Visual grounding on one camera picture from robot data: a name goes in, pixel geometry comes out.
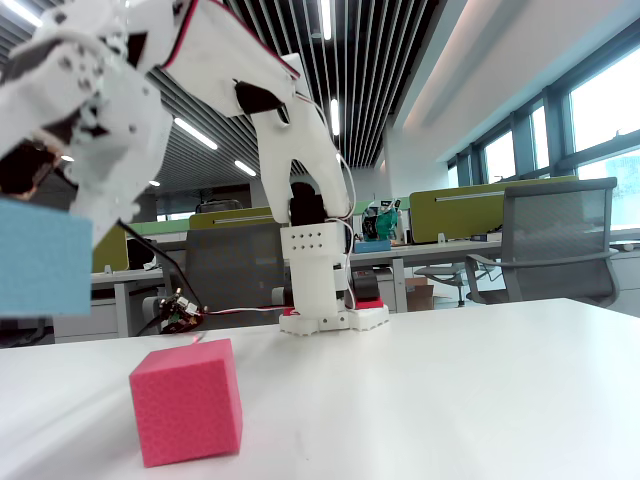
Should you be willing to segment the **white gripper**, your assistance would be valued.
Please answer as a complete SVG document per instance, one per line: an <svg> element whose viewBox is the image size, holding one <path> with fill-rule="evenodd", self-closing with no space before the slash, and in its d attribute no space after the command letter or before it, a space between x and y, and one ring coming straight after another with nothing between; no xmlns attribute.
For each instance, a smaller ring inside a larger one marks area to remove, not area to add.
<svg viewBox="0 0 640 480"><path fill-rule="evenodd" d="M127 4L62 4L41 21L31 40L10 53L1 101L69 87L64 97L82 102L98 88L74 125L66 178L77 186L70 213L90 220L92 239L100 241L139 211L136 199L159 173L172 116L142 74L110 69L127 63Z"/></svg>

